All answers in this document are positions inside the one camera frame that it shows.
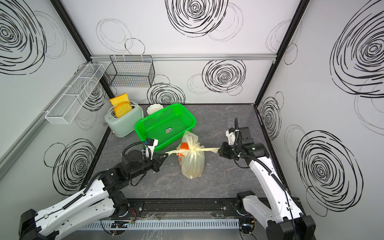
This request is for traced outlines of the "mint green toaster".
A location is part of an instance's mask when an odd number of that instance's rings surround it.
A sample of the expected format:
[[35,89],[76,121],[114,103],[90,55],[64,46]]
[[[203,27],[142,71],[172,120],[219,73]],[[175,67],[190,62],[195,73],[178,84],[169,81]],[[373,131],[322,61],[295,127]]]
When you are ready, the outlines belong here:
[[112,109],[105,115],[105,122],[118,138],[123,138],[133,132],[136,123],[144,118],[142,107],[134,101],[131,102],[131,105],[133,109],[120,118],[115,116]]

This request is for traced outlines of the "toast slice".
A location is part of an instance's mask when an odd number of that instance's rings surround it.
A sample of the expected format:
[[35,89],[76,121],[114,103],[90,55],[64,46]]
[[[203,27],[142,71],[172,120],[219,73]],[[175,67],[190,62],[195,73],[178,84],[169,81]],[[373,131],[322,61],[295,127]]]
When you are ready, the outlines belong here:
[[130,100],[127,93],[124,93],[120,96],[110,99],[110,102],[113,106],[118,106],[120,104],[130,103]]
[[121,118],[133,109],[129,102],[123,102],[114,107],[114,113],[117,118]]

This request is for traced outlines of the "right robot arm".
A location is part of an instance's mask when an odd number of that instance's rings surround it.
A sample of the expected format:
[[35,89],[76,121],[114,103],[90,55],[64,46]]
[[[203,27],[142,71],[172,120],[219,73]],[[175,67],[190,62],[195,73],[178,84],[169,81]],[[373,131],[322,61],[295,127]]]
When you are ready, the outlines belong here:
[[269,240],[312,240],[315,221],[305,215],[289,195],[265,146],[255,143],[249,128],[240,127],[238,119],[234,120],[234,127],[226,131],[226,136],[228,140],[222,143],[218,154],[235,164],[244,160],[245,169],[255,174],[268,200],[264,204],[251,191],[239,193],[239,214],[252,215],[263,226]]

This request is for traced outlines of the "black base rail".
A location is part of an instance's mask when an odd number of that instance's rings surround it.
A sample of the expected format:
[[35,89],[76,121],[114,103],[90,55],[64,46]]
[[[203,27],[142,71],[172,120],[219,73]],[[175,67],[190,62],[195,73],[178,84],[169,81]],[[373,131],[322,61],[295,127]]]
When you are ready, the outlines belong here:
[[246,216],[244,207],[237,198],[219,199],[126,199],[123,202],[135,210],[137,217],[146,213],[197,213],[213,212],[225,217]]

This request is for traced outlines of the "barcode label sticker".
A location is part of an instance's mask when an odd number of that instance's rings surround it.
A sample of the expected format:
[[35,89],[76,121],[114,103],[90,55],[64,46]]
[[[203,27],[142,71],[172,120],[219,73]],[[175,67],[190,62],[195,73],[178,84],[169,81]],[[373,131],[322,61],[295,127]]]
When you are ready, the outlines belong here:
[[166,133],[166,134],[170,133],[171,131],[173,131],[173,128],[171,128],[171,127],[165,129],[165,133]]

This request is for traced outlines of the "yellow printed plastic bag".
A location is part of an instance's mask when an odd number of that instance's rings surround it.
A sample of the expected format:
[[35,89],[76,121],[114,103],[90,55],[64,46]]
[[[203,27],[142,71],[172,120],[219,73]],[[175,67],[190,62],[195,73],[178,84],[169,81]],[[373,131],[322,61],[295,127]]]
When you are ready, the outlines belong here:
[[176,154],[179,159],[182,174],[188,179],[198,178],[203,174],[205,167],[205,152],[217,154],[219,148],[205,148],[199,142],[199,137],[189,131],[185,131],[181,144],[172,151],[170,156]]

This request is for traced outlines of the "front toast slice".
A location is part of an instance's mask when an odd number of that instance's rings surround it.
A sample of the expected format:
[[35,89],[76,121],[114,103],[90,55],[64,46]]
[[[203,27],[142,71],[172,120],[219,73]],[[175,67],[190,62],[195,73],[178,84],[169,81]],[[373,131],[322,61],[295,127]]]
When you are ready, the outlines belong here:
[[117,118],[121,118],[133,109],[129,102],[123,102],[114,107],[114,113]]

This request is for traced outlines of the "green plastic basket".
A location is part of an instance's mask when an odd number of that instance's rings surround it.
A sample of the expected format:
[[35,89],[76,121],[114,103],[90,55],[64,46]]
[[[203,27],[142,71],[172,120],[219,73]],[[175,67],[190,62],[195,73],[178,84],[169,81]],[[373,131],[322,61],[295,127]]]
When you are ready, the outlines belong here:
[[[192,130],[197,124],[195,116],[181,104],[172,104],[156,113],[139,120],[135,125],[135,132],[141,141],[147,138],[158,140],[155,151],[158,152],[172,144]],[[173,128],[166,134],[165,129]]]

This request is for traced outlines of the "white mesh wall shelf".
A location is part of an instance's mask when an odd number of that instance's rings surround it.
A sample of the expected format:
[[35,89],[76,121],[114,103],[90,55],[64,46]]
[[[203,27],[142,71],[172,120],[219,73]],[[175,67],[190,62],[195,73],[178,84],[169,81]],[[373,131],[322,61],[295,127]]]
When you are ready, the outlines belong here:
[[52,125],[71,124],[98,86],[104,72],[102,64],[88,63],[81,66],[69,84],[64,87],[64,92],[47,111],[45,120]]

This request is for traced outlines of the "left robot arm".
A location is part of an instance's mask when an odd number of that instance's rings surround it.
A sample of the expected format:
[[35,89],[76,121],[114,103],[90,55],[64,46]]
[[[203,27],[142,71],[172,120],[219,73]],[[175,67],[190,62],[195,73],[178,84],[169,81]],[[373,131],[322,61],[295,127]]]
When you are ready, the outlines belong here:
[[126,218],[137,211],[122,193],[133,179],[158,172],[168,153],[155,151],[158,140],[147,139],[127,146],[113,168],[96,173],[87,185],[67,199],[44,210],[30,209],[20,218],[21,240],[60,240],[77,229],[103,218]]

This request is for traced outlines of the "rear toast slice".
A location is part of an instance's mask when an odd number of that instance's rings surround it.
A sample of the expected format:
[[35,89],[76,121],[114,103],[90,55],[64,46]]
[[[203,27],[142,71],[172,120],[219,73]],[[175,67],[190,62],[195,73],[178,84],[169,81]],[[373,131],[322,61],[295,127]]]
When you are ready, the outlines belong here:
[[110,99],[110,102],[113,106],[118,106],[120,104],[130,103],[130,100],[127,93],[124,93],[120,96]]

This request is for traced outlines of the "white scalloped dish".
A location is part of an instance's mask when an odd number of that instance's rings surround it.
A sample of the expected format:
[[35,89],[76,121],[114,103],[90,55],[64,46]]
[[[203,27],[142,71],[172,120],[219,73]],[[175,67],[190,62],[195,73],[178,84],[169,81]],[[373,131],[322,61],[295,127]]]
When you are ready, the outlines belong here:
[[162,110],[163,108],[164,108],[164,106],[161,104],[152,104],[147,108],[146,112],[149,116],[149,115],[156,113],[157,111]]

